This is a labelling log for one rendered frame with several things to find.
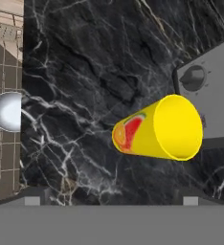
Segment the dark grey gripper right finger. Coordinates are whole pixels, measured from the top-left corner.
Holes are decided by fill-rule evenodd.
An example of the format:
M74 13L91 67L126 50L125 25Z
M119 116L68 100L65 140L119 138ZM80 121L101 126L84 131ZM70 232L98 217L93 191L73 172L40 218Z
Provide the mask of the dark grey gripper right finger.
M199 193L181 192L177 189L173 194L173 204L182 206L224 206L224 201Z

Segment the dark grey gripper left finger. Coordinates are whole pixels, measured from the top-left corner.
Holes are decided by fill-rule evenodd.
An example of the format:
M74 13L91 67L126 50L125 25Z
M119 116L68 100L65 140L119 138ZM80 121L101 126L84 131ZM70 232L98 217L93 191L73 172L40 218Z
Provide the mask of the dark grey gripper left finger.
M13 197L0 200L0 205L43 206L51 204L51 189L48 187L28 187Z

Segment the yellow cup with fruit print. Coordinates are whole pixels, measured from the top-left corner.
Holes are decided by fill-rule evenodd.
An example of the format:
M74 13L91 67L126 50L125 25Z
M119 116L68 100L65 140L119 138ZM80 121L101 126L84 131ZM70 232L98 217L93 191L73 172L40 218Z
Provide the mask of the yellow cup with fruit print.
M199 151L203 139L201 118L193 104L168 95L117 122L114 146L130 155L187 161Z

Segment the white round bowl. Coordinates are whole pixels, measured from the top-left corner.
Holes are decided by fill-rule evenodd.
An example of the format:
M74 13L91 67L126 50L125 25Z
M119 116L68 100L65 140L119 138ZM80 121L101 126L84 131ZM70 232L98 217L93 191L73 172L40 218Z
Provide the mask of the white round bowl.
M18 92L0 94L0 129L15 133L21 128L21 100Z

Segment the grey appliance with knob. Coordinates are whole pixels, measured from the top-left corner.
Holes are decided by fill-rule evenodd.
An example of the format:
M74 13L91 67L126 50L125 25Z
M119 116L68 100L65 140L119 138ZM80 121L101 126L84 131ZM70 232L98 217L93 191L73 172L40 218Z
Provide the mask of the grey appliance with knob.
M204 85L187 91L180 78L192 65L206 70ZM203 148L224 147L224 40L205 53L178 65L172 73L175 92L187 98L198 110L203 124Z

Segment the dark grey round knob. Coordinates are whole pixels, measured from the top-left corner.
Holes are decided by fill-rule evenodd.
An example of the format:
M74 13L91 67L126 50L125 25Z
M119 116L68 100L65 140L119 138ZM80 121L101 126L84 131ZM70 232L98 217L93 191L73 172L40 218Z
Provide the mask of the dark grey round knob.
M192 65L180 78L180 83L190 92L198 91L206 81L206 70L201 65Z

